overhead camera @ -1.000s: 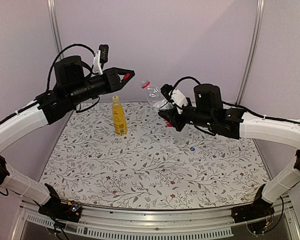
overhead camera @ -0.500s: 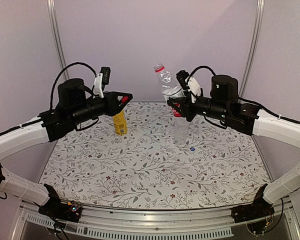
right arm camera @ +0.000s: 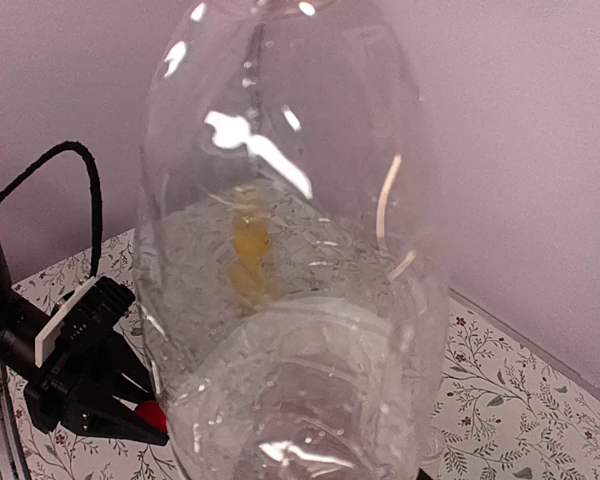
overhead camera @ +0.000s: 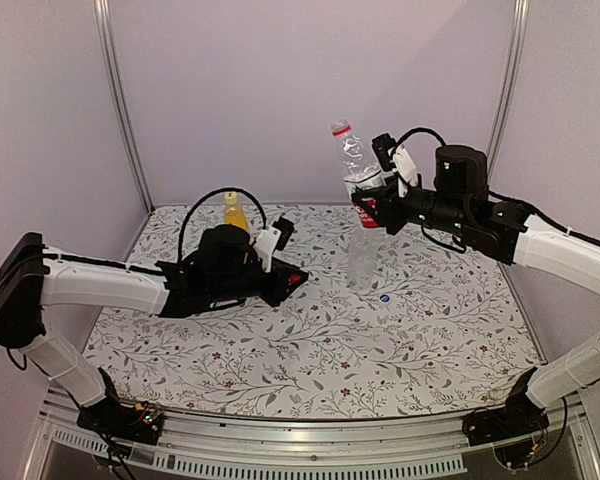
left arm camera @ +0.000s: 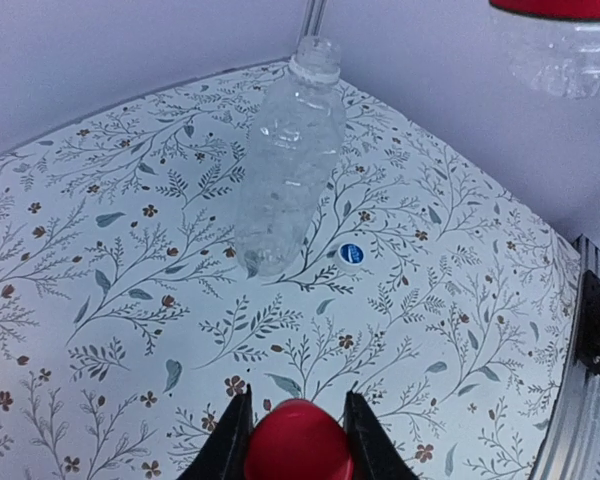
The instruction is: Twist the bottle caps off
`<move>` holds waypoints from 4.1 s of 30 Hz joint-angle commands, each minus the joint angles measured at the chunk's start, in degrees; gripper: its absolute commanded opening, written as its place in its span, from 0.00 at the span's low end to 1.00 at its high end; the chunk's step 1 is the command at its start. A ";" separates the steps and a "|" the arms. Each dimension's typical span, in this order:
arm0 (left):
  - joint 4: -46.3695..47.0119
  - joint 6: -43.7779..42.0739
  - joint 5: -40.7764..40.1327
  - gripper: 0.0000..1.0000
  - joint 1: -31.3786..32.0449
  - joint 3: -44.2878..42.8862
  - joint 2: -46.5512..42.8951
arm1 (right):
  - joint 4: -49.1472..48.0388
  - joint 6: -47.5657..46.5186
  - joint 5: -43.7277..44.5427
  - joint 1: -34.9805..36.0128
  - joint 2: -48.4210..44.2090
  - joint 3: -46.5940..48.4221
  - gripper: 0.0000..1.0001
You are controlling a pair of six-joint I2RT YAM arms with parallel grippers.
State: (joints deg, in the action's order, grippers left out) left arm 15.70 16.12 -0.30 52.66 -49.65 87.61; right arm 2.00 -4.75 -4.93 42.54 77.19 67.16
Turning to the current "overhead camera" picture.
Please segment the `red cap water bottle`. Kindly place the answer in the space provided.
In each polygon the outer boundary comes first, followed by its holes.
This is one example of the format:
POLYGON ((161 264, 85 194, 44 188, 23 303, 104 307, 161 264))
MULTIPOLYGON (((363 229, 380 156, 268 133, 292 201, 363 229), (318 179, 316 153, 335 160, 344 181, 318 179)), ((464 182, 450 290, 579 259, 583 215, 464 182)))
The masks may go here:
POLYGON ((347 120, 333 123, 331 134, 336 141, 338 158, 343 167, 343 182, 353 206, 353 186, 361 182, 385 182, 384 174, 347 120))

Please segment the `clear plastic bottle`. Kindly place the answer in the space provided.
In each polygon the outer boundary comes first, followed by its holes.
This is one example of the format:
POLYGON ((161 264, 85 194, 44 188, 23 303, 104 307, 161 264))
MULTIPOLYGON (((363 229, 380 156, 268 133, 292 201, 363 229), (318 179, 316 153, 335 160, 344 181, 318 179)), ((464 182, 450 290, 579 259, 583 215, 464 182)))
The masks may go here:
POLYGON ((378 255, 375 229, 357 228, 348 246, 347 286, 356 292, 370 288, 378 255))

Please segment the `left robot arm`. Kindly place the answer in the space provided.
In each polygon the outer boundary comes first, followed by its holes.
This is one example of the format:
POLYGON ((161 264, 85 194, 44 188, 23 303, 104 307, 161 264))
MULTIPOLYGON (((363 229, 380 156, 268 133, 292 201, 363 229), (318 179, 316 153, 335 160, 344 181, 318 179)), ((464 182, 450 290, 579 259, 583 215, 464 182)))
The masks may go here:
POLYGON ((62 386, 108 434, 128 426, 128 412, 107 390, 105 376, 42 319, 46 306, 88 305, 184 319, 237 307, 257 297, 283 303, 309 278, 276 258, 289 233, 264 228, 252 239, 242 229, 205 230, 198 248, 177 262, 152 266, 69 254, 25 234, 0 267, 0 346, 18 350, 62 386))

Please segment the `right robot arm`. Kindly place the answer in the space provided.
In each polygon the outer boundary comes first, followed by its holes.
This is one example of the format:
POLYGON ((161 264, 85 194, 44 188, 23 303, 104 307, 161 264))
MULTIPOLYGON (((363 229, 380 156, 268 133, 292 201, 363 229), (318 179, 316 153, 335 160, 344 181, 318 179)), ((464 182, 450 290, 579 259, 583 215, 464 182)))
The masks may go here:
MULTIPOLYGON (((438 147, 434 187, 428 190, 404 146, 382 135, 372 149, 394 177, 352 199, 387 233, 394 235, 408 223, 446 232, 498 262, 542 271, 600 296, 600 244, 557 226, 526 202, 490 193, 483 152, 464 145, 438 147)), ((508 406, 498 412, 497 427, 517 436, 534 422, 536 410, 599 380, 600 331, 523 374, 508 406)))

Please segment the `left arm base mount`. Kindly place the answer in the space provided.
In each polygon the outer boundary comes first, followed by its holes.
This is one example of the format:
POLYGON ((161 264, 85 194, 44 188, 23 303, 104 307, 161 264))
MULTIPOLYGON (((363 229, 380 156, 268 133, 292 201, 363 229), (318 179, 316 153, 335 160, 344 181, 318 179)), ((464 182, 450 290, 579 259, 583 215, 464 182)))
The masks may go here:
POLYGON ((98 371, 104 381, 104 399, 93 406, 80 407, 77 426, 103 436, 157 445, 164 425, 163 409, 148 401, 125 406, 110 376, 102 368, 98 371))

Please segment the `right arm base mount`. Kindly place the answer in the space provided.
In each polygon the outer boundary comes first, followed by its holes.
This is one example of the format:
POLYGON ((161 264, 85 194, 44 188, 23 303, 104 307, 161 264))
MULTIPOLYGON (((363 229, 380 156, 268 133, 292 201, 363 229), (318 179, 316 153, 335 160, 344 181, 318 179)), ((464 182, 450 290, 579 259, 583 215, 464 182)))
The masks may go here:
POLYGON ((536 370, 533 367, 521 375, 503 406, 479 407, 462 419, 462 432, 471 446, 540 434, 538 440, 527 439, 521 444, 496 449, 496 460, 510 469, 521 469, 538 462, 540 451, 546 445, 549 420, 545 408, 537 407, 526 396, 528 383, 536 370))

